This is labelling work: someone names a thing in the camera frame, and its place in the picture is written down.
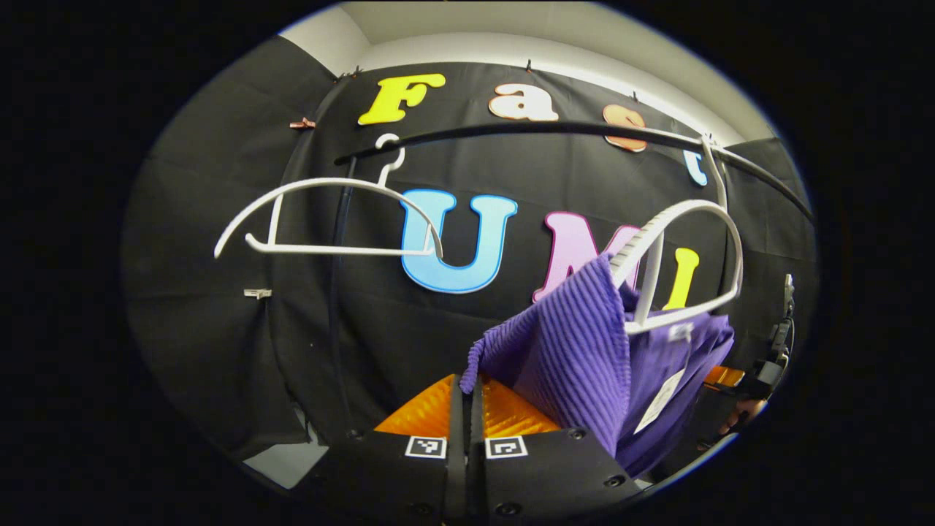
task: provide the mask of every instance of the orange gripper pad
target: orange gripper pad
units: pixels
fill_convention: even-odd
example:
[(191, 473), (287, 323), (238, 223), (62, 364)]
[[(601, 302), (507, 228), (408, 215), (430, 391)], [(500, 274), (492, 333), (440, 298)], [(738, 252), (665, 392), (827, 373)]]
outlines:
[(452, 414), (452, 380), (449, 374), (388, 416), (374, 431), (449, 438)]
[(539, 409), (509, 387), (481, 375), (483, 384), (483, 437), (499, 438), (558, 431)]
[(704, 379), (705, 387), (712, 390), (718, 390), (717, 387), (714, 387), (714, 384), (721, 384), (723, 386), (736, 387), (737, 384), (741, 382), (745, 373), (738, 369), (730, 369), (728, 367), (717, 366), (711, 369), (711, 372), (708, 373), (708, 376)]
[[(414, 436), (449, 437), (451, 374), (419, 393), (388, 416), (374, 431)], [(558, 431), (559, 428), (509, 387), (482, 375), (483, 436), (497, 438)]]

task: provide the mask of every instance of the letter cutout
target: letter cutout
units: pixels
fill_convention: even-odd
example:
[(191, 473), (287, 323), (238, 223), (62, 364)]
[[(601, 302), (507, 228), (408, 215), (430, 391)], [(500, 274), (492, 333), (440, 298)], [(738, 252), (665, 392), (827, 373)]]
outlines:
[(497, 117), (530, 121), (558, 120), (558, 113), (552, 111), (552, 97), (541, 88), (528, 84), (501, 84), (494, 91), (500, 96), (490, 99), (488, 108)]
[(413, 108), (425, 99), (428, 92), (426, 85), (440, 88), (445, 85), (445, 78), (440, 73), (391, 77), (377, 82), (380, 92), (373, 100), (373, 106), (357, 119), (358, 124), (395, 123), (402, 121), (406, 112), (399, 108), (399, 103), (406, 101), (406, 106)]
[[(646, 122), (643, 121), (642, 115), (635, 112), (634, 110), (628, 110), (623, 106), (617, 106), (616, 104), (609, 104), (604, 107), (604, 121), (607, 124), (613, 124), (615, 126), (636, 126), (640, 128), (646, 127)], [(624, 150), (629, 150), (630, 152), (642, 152), (646, 149), (645, 140), (635, 140), (635, 139), (625, 139), (623, 137), (607, 137), (604, 136), (610, 144), (614, 146), (619, 146)]]
[[(534, 303), (555, 290), (572, 272), (597, 257), (594, 236), (584, 217), (571, 212), (552, 212), (545, 216), (545, 224), (552, 231), (552, 258), (549, 261), (545, 285), (532, 294)], [(617, 228), (602, 254), (616, 254), (639, 231), (638, 226), (626, 225)], [(639, 269), (640, 265), (637, 264), (633, 273), (626, 278), (626, 283), (631, 287), (636, 286)]]
[(695, 268), (700, 259), (698, 253), (690, 248), (675, 249), (675, 261), (678, 263), (678, 269), (675, 271), (675, 283), (672, 284), (672, 294), (669, 295), (669, 303), (662, 308), (663, 311), (672, 309), (683, 309), (685, 301), (688, 300), (688, 289), (692, 286), (692, 276), (695, 275)]
[[(441, 235), (445, 214), (454, 208), (457, 199), (440, 190), (409, 190), (403, 195), (425, 211)], [(402, 206), (406, 209), (403, 250), (423, 250), (428, 225), (422, 215), (410, 210), (409, 205), (402, 203)], [(465, 267), (452, 267), (434, 254), (402, 256), (403, 269), (412, 281), (429, 290), (447, 294), (475, 292), (494, 281), (503, 259), (507, 220), (516, 214), (519, 206), (516, 201), (505, 197), (476, 196), (470, 201), (470, 208), (481, 217), (474, 261)]]
[(708, 175), (701, 171), (701, 165), (698, 164), (698, 161), (703, 158), (701, 153), (689, 152), (688, 150), (682, 150), (682, 153), (685, 155), (685, 165), (688, 167), (689, 175), (692, 176), (692, 181), (698, 186), (708, 184)]

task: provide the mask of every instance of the white label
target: white label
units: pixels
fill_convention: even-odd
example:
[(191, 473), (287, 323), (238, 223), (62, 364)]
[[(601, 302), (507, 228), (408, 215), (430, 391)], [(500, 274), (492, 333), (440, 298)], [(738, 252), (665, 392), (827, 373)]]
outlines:
[(695, 324), (692, 322), (673, 325), (669, 328), (669, 341), (677, 342), (679, 340), (688, 340), (690, 342), (692, 339), (692, 330), (694, 328)]
[(653, 420), (656, 420), (656, 418), (659, 416), (659, 413), (662, 413), (662, 410), (666, 407), (666, 404), (669, 403), (669, 400), (675, 393), (675, 388), (679, 385), (679, 380), (682, 379), (683, 374), (685, 374), (685, 369), (682, 369), (681, 371), (673, 374), (669, 377), (669, 380), (666, 380), (666, 382), (662, 384), (659, 392), (656, 393), (655, 398), (653, 398), (653, 403), (649, 404), (649, 409), (646, 410), (646, 414), (643, 415), (639, 426), (637, 426), (637, 429), (633, 431), (633, 434), (642, 431), (643, 428), (653, 423)]
[(522, 436), (488, 438), (484, 442), (487, 445), (487, 459), (508, 459), (528, 455)]
[(409, 445), (406, 447), (406, 456), (444, 459), (447, 449), (448, 441), (442, 437), (411, 436)]

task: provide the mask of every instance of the black clothing rack bar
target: black clothing rack bar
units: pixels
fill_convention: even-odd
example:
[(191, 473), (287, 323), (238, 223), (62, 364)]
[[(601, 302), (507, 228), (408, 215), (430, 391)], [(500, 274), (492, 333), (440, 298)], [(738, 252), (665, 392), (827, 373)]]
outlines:
[[(366, 158), (379, 153), (394, 152), (400, 148), (426, 144), (438, 140), (447, 139), (465, 139), (469, 137), (480, 137), (485, 135), (508, 135), (519, 133), (563, 133), (578, 135), (597, 135), (608, 137), (625, 137), (627, 139), (645, 140), (662, 146), (670, 146), (680, 150), (705, 154), (701, 139), (691, 139), (689, 137), (670, 133), (652, 128), (640, 128), (635, 126), (618, 126), (612, 124), (594, 124), (580, 122), (545, 122), (545, 123), (497, 123), (497, 124), (478, 124), (474, 126), (465, 126), (414, 135), (401, 138), (396, 141), (388, 141), (382, 148), (371, 147), (355, 153), (349, 153), (335, 159), (335, 165), (345, 165), (351, 162), (352, 158)], [(771, 173), (763, 169), (756, 163), (753, 163), (736, 153), (729, 152), (719, 146), (711, 146), (712, 155), (721, 161), (744, 170), (763, 183), (768, 184), (790, 201), (805, 215), (808, 220), (814, 224), (814, 215), (809, 207), (796, 196), (782, 181), (776, 179)]]

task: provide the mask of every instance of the white plastic hanger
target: white plastic hanger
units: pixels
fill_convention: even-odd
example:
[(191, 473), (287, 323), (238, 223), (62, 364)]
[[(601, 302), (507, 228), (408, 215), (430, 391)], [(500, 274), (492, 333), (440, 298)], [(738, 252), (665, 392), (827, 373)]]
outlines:
[[(381, 135), (377, 139), (377, 148), (381, 148), (387, 140), (399, 140), (399, 137), (392, 134)], [(428, 215), (419, 208), (418, 205), (413, 203), (411, 200), (390, 190), (386, 187), (386, 178), (389, 173), (402, 166), (403, 160), (406, 158), (406, 149), (399, 149), (399, 157), (396, 161), (383, 167), (383, 170), (380, 172), (380, 180), (377, 183), (369, 183), (367, 181), (359, 181), (356, 179), (346, 179), (340, 177), (322, 177), (318, 179), (306, 179), (303, 181), (296, 181), (295, 183), (289, 183), (285, 186), (280, 186), (279, 188), (272, 190), (265, 194), (264, 196), (256, 199), (253, 203), (247, 205), (234, 219), (227, 225), (227, 228), (224, 229), (224, 232), (221, 234), (221, 238), (218, 239), (217, 245), (214, 247), (214, 257), (217, 259), (221, 255), (221, 251), (224, 249), (224, 245), (227, 244), (227, 240), (231, 237), (231, 234), (234, 233), (234, 230), (243, 223), (251, 213), (256, 212), (257, 209), (267, 204), (269, 201), (276, 199), (276, 202), (273, 205), (273, 214), (269, 220), (269, 240), (268, 242), (258, 241), (253, 234), (247, 233), (244, 236), (244, 239), (257, 252), (263, 252), (267, 254), (335, 254), (335, 255), (353, 255), (353, 256), (431, 256), (437, 254), (438, 257), (443, 257), (442, 247), (441, 247), (441, 236), (439, 231), (435, 228), (435, 225), (432, 224), (432, 221), (428, 218)], [(412, 207), (413, 210), (418, 212), (425, 219), (425, 222), (428, 224), (428, 228), (425, 230), (425, 243), (423, 245), (423, 250), (396, 250), (396, 249), (385, 249), (385, 248), (365, 248), (365, 247), (349, 247), (349, 246), (327, 246), (327, 245), (294, 245), (294, 244), (278, 244), (276, 243), (276, 231), (280, 222), (280, 210), (282, 208), (282, 197), (290, 192), (295, 190), (301, 190), (304, 188), (311, 188), (314, 186), (351, 186), (354, 188), (362, 188), (365, 190), (372, 190), (379, 194), (392, 197), (398, 201), (402, 201)], [(431, 240), (435, 244), (435, 250), (433, 251), (429, 248), (429, 236), (431, 235)]]
[[(639, 334), (647, 330), (658, 329), (673, 323), (679, 323), (692, 316), (707, 313), (721, 305), (733, 300), (741, 292), (741, 283), (743, 282), (743, 252), (741, 248), (741, 234), (737, 230), (737, 225), (727, 213), (727, 194), (724, 186), (724, 180), (720, 171), (714, 164), (714, 156), (711, 150), (711, 144), (708, 138), (701, 137), (701, 146), (704, 149), (705, 158), (708, 161), (708, 168), (714, 178), (714, 184), (717, 188), (717, 203), (704, 199), (690, 199), (676, 203), (656, 215), (647, 223), (630, 241), (624, 245), (620, 251), (611, 258), (611, 274), (613, 276), (613, 285), (620, 288), (626, 277), (633, 272), (640, 259), (647, 254), (646, 272), (643, 274), (640, 282), (640, 299), (637, 301), (636, 312), (632, 322), (624, 323), (624, 329), (627, 334)], [(669, 314), (658, 316), (649, 316), (650, 305), (655, 295), (656, 281), (659, 279), (659, 265), (662, 262), (662, 243), (665, 239), (665, 229), (672, 221), (682, 215), (690, 212), (710, 212), (720, 217), (727, 223), (727, 229), (734, 239), (734, 254), (737, 264), (734, 268), (733, 282), (730, 290), (725, 294), (709, 301), (705, 301), (693, 307), (679, 309)]]

